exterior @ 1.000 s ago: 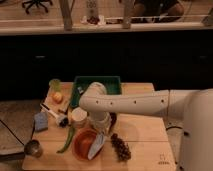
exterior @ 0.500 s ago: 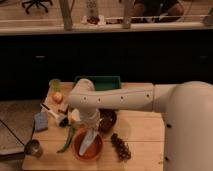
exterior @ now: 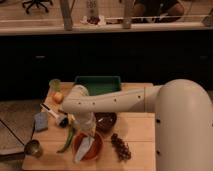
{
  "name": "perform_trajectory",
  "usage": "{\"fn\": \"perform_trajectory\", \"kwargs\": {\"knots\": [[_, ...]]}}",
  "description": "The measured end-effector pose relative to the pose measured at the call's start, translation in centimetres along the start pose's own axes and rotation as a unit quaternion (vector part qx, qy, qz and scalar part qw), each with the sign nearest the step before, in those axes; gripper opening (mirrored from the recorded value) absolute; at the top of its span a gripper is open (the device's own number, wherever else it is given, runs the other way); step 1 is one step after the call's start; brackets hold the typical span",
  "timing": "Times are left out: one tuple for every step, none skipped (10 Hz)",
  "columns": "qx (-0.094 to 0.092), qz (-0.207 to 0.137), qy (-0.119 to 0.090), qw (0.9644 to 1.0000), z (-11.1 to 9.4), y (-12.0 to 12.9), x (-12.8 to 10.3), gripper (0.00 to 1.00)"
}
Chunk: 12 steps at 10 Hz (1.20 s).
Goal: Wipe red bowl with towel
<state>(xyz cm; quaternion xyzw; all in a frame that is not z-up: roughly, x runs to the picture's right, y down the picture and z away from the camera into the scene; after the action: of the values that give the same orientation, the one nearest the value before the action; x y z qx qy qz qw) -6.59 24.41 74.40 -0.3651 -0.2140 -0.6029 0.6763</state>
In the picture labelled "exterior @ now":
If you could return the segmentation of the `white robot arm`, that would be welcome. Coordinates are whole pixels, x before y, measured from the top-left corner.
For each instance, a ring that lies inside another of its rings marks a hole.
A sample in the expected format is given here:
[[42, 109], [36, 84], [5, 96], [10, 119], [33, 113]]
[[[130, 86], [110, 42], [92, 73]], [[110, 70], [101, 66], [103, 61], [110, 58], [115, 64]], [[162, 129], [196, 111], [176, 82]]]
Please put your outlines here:
[[213, 171], [213, 102], [194, 81], [175, 79], [95, 96], [76, 85], [62, 109], [77, 118], [91, 112], [153, 113], [156, 171]]

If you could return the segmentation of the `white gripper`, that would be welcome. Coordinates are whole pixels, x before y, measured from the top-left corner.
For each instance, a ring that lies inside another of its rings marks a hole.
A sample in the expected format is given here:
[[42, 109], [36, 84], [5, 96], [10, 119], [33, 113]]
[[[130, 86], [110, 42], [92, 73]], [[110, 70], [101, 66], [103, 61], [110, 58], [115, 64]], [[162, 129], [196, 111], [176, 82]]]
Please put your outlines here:
[[96, 118], [93, 113], [75, 115], [77, 127], [86, 135], [94, 136], [96, 132]]

